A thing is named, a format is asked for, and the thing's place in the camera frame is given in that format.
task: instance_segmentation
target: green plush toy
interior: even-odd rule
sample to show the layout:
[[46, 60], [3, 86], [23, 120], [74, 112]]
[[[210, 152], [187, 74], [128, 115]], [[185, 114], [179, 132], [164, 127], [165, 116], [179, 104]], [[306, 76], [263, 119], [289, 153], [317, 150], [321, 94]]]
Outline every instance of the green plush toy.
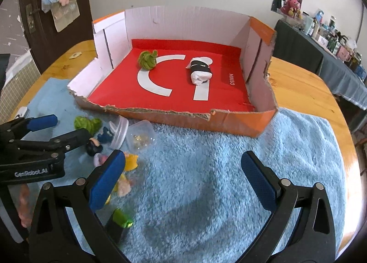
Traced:
[[77, 116], [74, 120], [75, 129], [85, 128], [92, 137], [97, 133], [102, 127], [102, 120], [99, 118], [93, 118], [89, 120], [87, 117]]
[[157, 65], [157, 57], [157, 50], [153, 50], [153, 53], [150, 53], [149, 51], [143, 51], [138, 58], [138, 63], [141, 68], [151, 70]]

